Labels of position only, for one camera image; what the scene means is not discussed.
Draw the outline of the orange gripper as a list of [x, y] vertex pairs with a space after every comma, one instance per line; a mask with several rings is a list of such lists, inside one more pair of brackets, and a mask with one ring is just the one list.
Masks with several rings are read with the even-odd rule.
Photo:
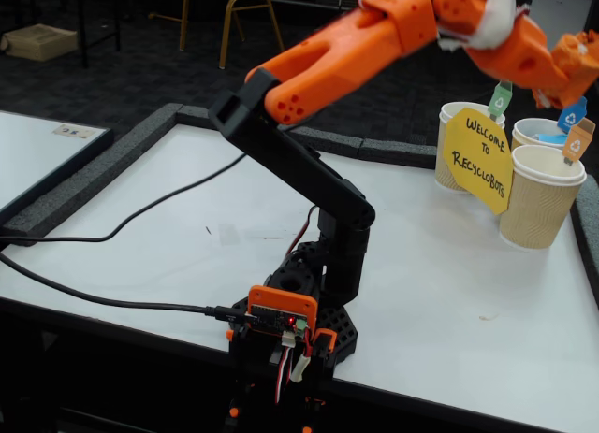
[[547, 38], [532, 19], [517, 19], [511, 35], [495, 49], [467, 48], [466, 53], [488, 76], [543, 94], [572, 94], [573, 52], [548, 50]]

